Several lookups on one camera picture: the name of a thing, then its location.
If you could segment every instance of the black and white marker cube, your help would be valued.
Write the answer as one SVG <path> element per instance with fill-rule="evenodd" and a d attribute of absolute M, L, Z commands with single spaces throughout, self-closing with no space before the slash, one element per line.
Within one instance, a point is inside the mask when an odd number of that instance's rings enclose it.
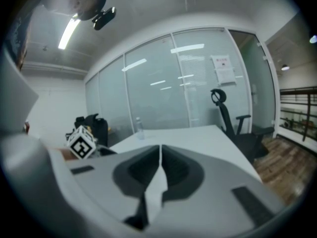
<path fill-rule="evenodd" d="M 93 135 L 84 126 L 71 134 L 67 146 L 78 159 L 87 159 L 96 149 Z"/>

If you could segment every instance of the ceiling light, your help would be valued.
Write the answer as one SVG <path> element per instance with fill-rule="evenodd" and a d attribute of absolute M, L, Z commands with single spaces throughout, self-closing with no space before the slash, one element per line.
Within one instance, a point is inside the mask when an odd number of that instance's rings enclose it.
<path fill-rule="evenodd" d="M 76 27 L 78 26 L 80 22 L 80 19 L 71 19 L 70 22 L 68 23 L 68 25 L 66 26 L 66 29 L 63 33 L 63 36 L 60 40 L 59 46 L 58 48 L 61 50 L 64 50 L 67 46 L 67 43 L 71 37 L 71 35 L 73 34 L 73 32 L 75 31 Z"/>
<path fill-rule="evenodd" d="M 165 82 L 166 82 L 165 80 L 162 80 L 162 81 L 159 81 L 159 82 L 152 83 L 151 85 L 158 85 L 158 84 L 162 84 L 162 83 L 165 83 Z"/>
<path fill-rule="evenodd" d="M 146 59 L 142 59 L 142 60 L 136 61 L 135 63 L 130 64 L 127 67 L 123 68 L 122 71 L 127 71 L 127 70 L 132 69 L 133 67 L 138 66 L 140 64 L 143 64 L 145 62 L 147 62 Z"/>
<path fill-rule="evenodd" d="M 178 77 L 178 79 L 181 79 L 181 78 L 187 78 L 187 77 L 193 77 L 194 75 L 191 74 L 191 75 L 186 75 L 186 76 L 183 76 L 183 77 Z"/>
<path fill-rule="evenodd" d="M 191 83 L 180 84 L 179 86 L 190 85 Z"/>
<path fill-rule="evenodd" d="M 171 88 L 172 88 L 172 87 L 169 86 L 169 87 L 161 88 L 160 90 L 162 91 L 162 90 L 171 89 Z"/>
<path fill-rule="evenodd" d="M 172 50 L 170 50 L 170 52 L 173 54 L 173 53 L 176 53 L 176 52 L 182 52 L 182 51 L 187 51 L 187 50 L 203 49 L 204 46 L 205 46 L 204 44 L 195 44 L 195 45 L 184 46 L 184 47 L 172 49 Z"/>
<path fill-rule="evenodd" d="M 311 39 L 309 40 L 310 43 L 316 43 L 317 42 L 317 35 L 313 35 Z"/>
<path fill-rule="evenodd" d="M 288 70 L 288 69 L 289 69 L 289 66 L 287 66 L 286 64 L 282 66 L 282 70 Z"/>

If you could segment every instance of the clear plastic bottle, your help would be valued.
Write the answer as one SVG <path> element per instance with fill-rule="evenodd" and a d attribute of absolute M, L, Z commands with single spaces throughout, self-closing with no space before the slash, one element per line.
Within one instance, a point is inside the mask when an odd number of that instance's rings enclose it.
<path fill-rule="evenodd" d="M 136 128 L 137 128 L 137 137 L 141 140 L 143 140 L 144 137 L 144 131 L 143 131 L 143 125 L 142 125 L 142 121 L 139 117 L 136 118 L 137 122 L 136 122 Z"/>

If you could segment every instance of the chair seat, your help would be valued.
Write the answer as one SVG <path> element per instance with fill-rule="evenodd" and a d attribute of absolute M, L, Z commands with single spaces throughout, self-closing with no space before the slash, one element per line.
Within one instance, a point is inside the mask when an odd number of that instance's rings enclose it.
<path fill-rule="evenodd" d="M 252 161 L 251 158 L 254 158 L 253 149 L 256 141 L 257 137 L 253 134 L 240 134 L 235 136 L 233 143 L 249 161 Z"/>

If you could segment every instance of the floor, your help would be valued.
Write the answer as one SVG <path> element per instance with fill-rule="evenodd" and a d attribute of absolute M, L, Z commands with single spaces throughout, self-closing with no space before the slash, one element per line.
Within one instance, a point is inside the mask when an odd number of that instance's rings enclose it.
<path fill-rule="evenodd" d="M 317 167 L 317 158 L 282 138 L 264 139 L 263 143 L 269 154 L 255 160 L 254 167 L 263 183 L 289 205 L 302 194 L 310 181 Z"/>

